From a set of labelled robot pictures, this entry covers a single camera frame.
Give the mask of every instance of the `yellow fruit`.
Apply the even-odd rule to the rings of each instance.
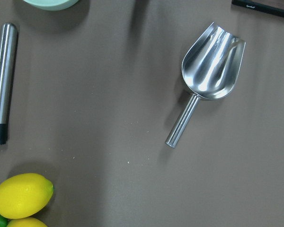
[[[6,227],[47,227],[42,221],[35,218],[14,219]]]
[[[9,219],[37,213],[53,195],[53,184],[40,174],[20,174],[0,184],[0,214]]]

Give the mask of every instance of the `metal muddler handle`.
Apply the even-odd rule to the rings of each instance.
[[[17,39],[16,26],[3,24],[0,35],[0,144],[5,144],[8,139],[9,103]]]

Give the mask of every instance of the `metal scoop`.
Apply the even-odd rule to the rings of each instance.
[[[192,92],[165,143],[174,148],[198,102],[227,96],[234,88],[245,42],[212,23],[182,61],[182,76]]]

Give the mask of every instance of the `mint green bowl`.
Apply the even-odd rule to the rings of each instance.
[[[71,7],[78,0],[23,0],[23,1],[39,9],[57,11]]]

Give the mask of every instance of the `gray surface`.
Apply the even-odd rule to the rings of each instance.
[[[38,172],[49,227],[284,227],[284,18],[230,0],[0,0],[19,43],[0,182]],[[237,85],[177,148],[181,61],[217,22],[247,42]]]

